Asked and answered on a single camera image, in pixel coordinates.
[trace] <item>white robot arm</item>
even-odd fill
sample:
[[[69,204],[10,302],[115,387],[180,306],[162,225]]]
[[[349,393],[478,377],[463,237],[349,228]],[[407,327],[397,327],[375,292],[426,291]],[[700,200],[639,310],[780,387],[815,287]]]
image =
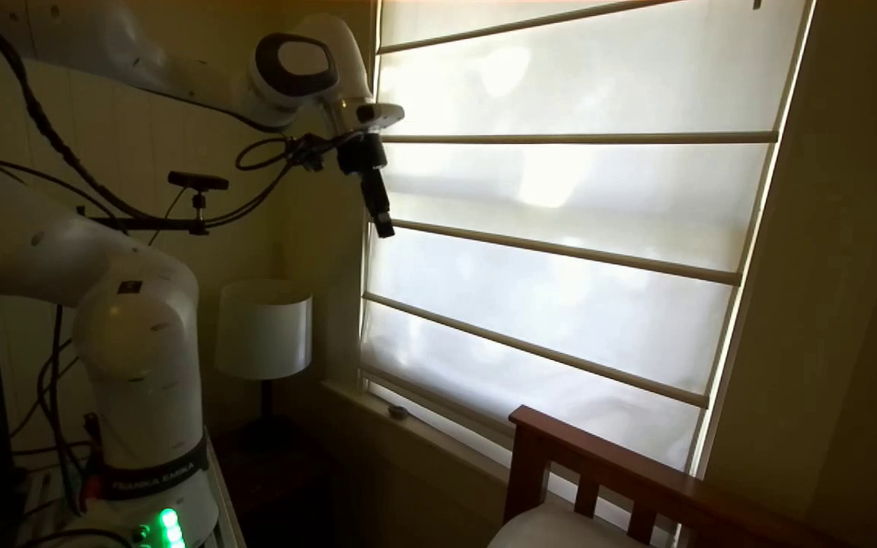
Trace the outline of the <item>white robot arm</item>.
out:
[[[243,68],[220,70],[144,38],[122,0],[0,0],[0,50],[258,127],[283,127],[316,102],[342,168],[362,176],[378,235],[391,235],[378,127],[401,110],[369,102],[358,50],[335,20],[270,35]],[[72,343],[93,383],[104,441],[93,506],[112,518],[110,528],[132,533],[174,509],[184,542],[203,545],[220,513],[203,471],[195,273],[0,174],[0,292],[76,309]]]

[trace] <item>window blind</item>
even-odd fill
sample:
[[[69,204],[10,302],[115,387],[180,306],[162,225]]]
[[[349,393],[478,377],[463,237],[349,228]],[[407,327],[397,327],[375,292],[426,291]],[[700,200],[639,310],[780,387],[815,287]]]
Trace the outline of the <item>window blind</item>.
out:
[[[807,0],[381,0],[399,235],[362,364],[491,438],[535,405],[685,469],[752,260]]]

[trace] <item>wooden chair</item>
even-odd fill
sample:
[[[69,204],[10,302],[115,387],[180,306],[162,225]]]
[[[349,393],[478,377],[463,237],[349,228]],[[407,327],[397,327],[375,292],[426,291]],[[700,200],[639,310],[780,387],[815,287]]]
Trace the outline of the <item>wooden chair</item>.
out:
[[[801,525],[748,509],[702,480],[668,469],[626,449],[604,441],[585,431],[561,423],[534,409],[518,409],[515,453],[506,494],[506,521],[546,504],[546,475],[557,463],[579,475],[574,514],[594,518],[599,488],[629,500],[626,537],[649,545],[653,521],[678,521],[694,545],[776,548],[776,545],[836,545]]]

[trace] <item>white lampshade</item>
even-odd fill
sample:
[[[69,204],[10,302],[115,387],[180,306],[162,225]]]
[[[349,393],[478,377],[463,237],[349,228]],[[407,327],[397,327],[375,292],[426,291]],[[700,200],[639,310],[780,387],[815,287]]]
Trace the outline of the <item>white lampshade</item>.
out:
[[[283,280],[237,280],[220,296],[215,369],[275,382],[310,367],[313,300]]]

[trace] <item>lamp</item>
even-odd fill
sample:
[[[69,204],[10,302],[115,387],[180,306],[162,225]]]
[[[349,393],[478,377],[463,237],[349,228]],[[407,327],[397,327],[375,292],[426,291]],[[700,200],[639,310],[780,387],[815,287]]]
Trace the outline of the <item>lamp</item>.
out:
[[[278,446],[290,423],[270,412],[270,387],[310,367],[313,300],[286,280],[237,280],[220,296],[215,369],[230,377],[262,382],[258,421],[250,446]]]

